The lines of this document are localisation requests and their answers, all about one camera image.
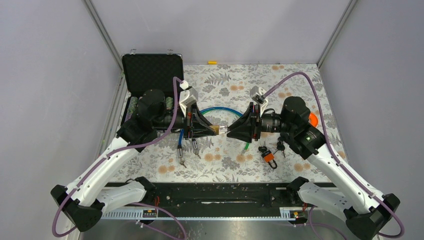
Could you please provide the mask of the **small brass padlock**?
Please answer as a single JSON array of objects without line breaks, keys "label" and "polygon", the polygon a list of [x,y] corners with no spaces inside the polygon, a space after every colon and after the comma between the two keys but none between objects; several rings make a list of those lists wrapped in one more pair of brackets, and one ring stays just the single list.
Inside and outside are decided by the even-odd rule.
[{"label": "small brass padlock", "polygon": [[228,126],[225,125],[211,125],[210,126],[216,135],[226,134],[228,132]]}]

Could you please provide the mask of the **green cable lock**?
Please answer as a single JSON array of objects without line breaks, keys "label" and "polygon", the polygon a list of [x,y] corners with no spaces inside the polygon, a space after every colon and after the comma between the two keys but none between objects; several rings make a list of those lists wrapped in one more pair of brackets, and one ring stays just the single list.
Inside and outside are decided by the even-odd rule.
[{"label": "green cable lock", "polygon": [[[229,107],[223,107],[223,106],[214,106],[214,107],[205,108],[205,109],[201,110],[201,111],[200,111],[200,113],[201,113],[201,114],[205,114],[205,113],[210,112],[210,111],[220,111],[220,110],[222,110],[222,111],[227,111],[227,112],[231,112],[231,113],[233,113],[233,114],[237,115],[238,117],[241,117],[241,116],[242,116],[242,113],[241,113],[241,112],[239,112],[239,111],[237,111],[237,110],[234,110],[234,109],[232,109],[232,108],[229,108]],[[244,146],[243,150],[242,150],[242,151],[241,151],[241,153],[240,153],[242,156],[243,156],[243,155],[245,154],[245,152],[248,150],[249,146],[250,146],[250,144],[249,144],[249,143],[246,143],[246,144],[245,144],[245,146]]]}]

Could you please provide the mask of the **orange black padlock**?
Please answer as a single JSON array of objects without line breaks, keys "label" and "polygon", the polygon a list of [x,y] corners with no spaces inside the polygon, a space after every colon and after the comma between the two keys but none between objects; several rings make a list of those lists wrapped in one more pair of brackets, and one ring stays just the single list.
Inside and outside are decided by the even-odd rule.
[{"label": "orange black padlock", "polygon": [[278,165],[275,161],[274,154],[269,148],[264,153],[260,152],[260,156],[273,170],[277,169]]}]

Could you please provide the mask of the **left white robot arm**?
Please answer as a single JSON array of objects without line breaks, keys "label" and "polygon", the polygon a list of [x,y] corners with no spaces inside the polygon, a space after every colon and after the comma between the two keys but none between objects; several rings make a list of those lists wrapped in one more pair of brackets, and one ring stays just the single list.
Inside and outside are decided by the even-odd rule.
[{"label": "left white robot arm", "polygon": [[110,179],[130,159],[145,149],[145,144],[156,144],[158,132],[170,129],[182,131],[185,139],[216,136],[219,126],[210,123],[197,107],[197,92],[184,90],[174,106],[166,106],[166,96],[151,89],[138,99],[131,118],[123,123],[106,150],[77,179],[66,186],[56,185],[50,192],[61,211],[80,232],[91,229],[102,215],[128,204],[140,202],[144,206],[155,200],[155,186],[145,177],[105,190]]}]

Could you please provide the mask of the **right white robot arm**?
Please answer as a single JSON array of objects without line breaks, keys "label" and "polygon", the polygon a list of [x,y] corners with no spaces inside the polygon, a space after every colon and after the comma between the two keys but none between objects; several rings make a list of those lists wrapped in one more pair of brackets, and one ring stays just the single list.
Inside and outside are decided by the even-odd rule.
[{"label": "right white robot arm", "polygon": [[280,141],[323,172],[340,190],[336,194],[298,177],[288,186],[287,201],[293,206],[304,202],[319,207],[344,221],[357,238],[371,240],[390,221],[400,200],[372,187],[339,159],[325,135],[310,123],[310,113],[305,101],[297,96],[286,98],[279,114],[262,111],[250,103],[229,126],[227,136],[251,143],[262,133],[279,133]]}]

